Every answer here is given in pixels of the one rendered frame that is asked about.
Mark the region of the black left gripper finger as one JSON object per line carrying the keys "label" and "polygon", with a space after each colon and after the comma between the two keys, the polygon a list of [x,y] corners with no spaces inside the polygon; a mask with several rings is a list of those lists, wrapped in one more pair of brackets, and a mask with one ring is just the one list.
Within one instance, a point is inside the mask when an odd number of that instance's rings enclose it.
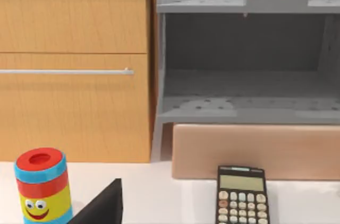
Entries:
{"label": "black left gripper finger", "polygon": [[69,224],[122,224],[122,180],[114,179]]}

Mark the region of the stack of coloured rings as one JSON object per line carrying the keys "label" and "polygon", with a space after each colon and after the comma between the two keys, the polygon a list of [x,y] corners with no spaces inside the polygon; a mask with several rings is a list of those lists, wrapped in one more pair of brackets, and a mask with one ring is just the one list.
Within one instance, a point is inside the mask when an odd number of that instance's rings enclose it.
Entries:
{"label": "stack of coloured rings", "polygon": [[56,148],[36,148],[14,163],[24,224],[67,224],[73,209],[66,155]]}

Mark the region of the black calculator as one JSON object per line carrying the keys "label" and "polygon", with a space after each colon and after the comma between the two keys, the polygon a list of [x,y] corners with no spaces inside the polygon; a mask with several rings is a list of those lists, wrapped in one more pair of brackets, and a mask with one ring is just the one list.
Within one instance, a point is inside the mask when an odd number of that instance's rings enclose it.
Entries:
{"label": "black calculator", "polygon": [[263,169],[218,166],[215,224],[270,224]]}

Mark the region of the wooden cupboard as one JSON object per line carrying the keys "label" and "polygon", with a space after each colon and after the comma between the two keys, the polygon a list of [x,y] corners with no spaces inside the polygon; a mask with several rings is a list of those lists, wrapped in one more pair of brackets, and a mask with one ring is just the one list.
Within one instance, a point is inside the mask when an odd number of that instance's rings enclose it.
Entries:
{"label": "wooden cupboard", "polygon": [[153,0],[0,0],[0,161],[150,160]]}

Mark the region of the pale wooden drawer front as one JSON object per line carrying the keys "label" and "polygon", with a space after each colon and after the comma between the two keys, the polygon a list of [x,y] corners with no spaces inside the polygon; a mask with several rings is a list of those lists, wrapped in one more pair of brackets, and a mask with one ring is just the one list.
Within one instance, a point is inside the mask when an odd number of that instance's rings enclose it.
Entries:
{"label": "pale wooden drawer front", "polygon": [[262,168],[271,180],[340,180],[340,126],[174,125],[174,178],[216,178],[219,165]]}

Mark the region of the plain wooden drawer front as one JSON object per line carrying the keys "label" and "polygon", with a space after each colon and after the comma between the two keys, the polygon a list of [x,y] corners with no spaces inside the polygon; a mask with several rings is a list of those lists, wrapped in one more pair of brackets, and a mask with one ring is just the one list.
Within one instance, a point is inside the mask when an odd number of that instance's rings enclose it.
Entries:
{"label": "plain wooden drawer front", "polygon": [[147,0],[0,0],[0,51],[145,53]]}

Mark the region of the grey open shelf unit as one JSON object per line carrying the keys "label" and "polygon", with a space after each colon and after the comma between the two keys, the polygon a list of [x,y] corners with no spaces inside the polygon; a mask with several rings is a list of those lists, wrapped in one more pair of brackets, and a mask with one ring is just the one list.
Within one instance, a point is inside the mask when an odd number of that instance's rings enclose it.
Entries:
{"label": "grey open shelf unit", "polygon": [[156,0],[163,127],[340,126],[340,0]]}

